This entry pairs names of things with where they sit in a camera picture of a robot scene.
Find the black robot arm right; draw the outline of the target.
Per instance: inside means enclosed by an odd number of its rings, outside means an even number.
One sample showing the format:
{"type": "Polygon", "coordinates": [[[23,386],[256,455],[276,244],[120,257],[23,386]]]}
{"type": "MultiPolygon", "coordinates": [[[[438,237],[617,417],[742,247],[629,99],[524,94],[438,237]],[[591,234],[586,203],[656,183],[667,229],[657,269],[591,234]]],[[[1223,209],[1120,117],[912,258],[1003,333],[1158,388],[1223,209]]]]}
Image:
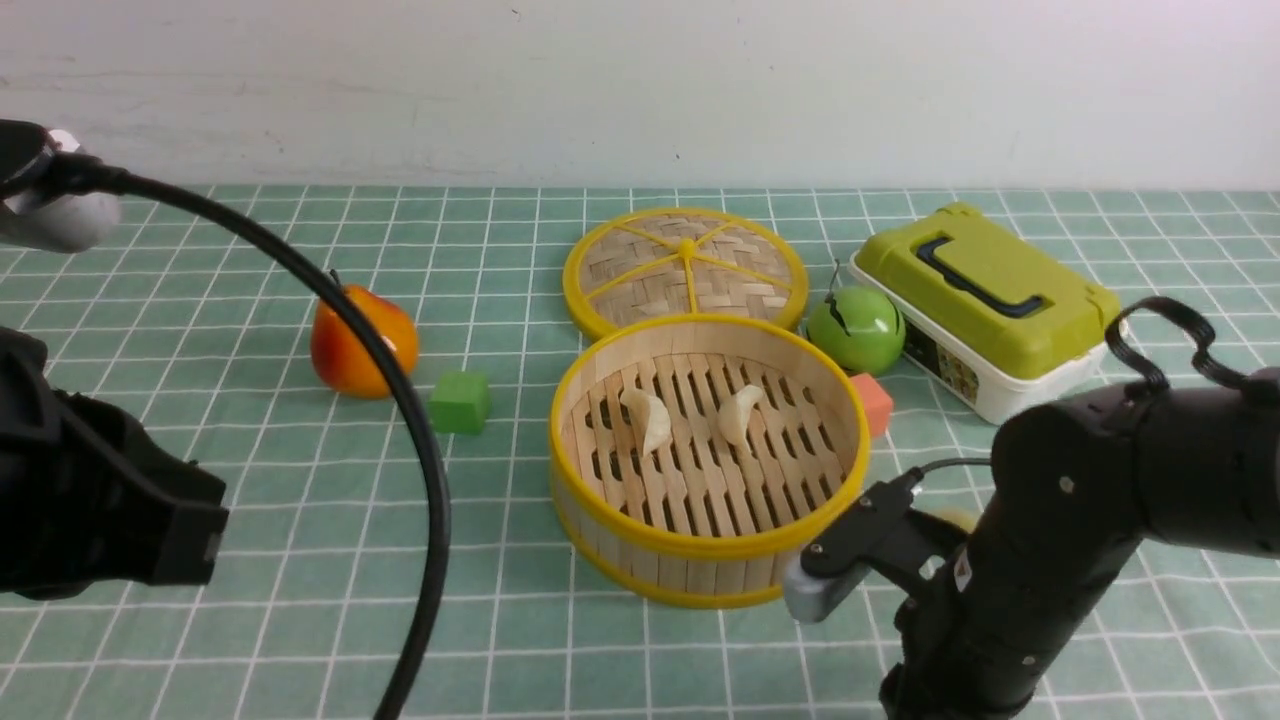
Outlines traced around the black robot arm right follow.
{"type": "Polygon", "coordinates": [[[997,430],[995,495],[896,626],[891,719],[1010,719],[1146,541],[1277,557],[1277,370],[1239,389],[1120,386],[997,430]]]}

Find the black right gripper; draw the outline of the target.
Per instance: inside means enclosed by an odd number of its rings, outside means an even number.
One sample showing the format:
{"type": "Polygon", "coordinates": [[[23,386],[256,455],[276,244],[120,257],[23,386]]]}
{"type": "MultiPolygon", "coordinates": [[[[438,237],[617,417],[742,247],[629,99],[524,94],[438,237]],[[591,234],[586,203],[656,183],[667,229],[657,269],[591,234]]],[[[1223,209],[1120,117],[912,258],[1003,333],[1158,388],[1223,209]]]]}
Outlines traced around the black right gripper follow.
{"type": "Polygon", "coordinates": [[[1010,719],[1024,710],[1140,543],[1123,505],[992,501],[901,612],[904,657],[882,680],[891,719],[1010,719]]]}

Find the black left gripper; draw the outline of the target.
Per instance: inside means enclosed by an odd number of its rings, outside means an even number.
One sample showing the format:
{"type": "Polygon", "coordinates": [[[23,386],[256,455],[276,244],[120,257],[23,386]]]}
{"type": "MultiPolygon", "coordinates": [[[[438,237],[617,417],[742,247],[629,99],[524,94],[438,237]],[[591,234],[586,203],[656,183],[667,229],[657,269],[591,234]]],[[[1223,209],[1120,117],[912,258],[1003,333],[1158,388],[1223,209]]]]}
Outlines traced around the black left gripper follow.
{"type": "Polygon", "coordinates": [[[97,582],[205,585],[225,483],[118,406],[45,375],[46,345],[1,333],[1,591],[68,600],[97,582]]]}

